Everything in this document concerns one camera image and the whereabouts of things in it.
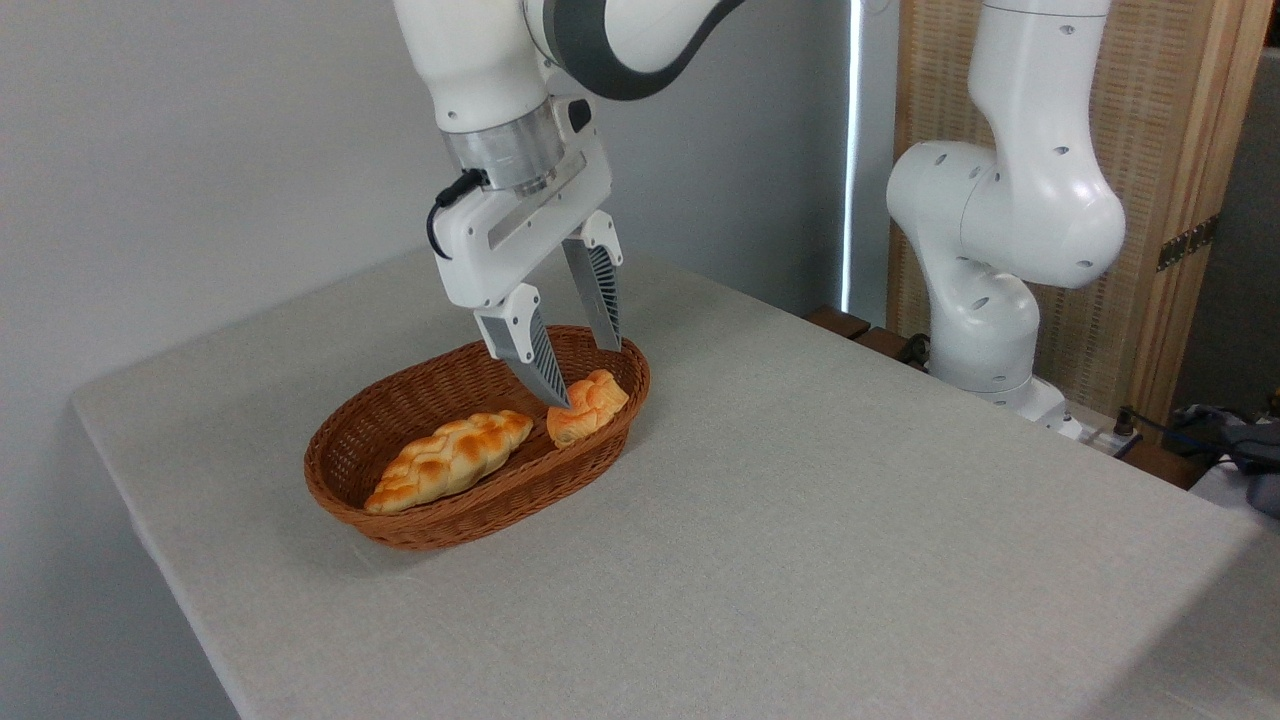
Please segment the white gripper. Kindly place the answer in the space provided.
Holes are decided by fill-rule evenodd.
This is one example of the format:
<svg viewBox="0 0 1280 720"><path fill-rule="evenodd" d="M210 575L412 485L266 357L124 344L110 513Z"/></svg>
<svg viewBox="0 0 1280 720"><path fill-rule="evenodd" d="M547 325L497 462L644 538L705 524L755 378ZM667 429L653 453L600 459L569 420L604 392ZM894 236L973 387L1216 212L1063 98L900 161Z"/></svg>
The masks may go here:
<svg viewBox="0 0 1280 720"><path fill-rule="evenodd" d="M476 309L489 354L552 407L570 406L566 383L538 288L522 282L564 240L596 347L622 350L616 268L623 256L611 215L598 210L611 182L599 132L586 126L545 188L524 199L512 190L474 190L434 218L436 266L449 301Z"/></svg>

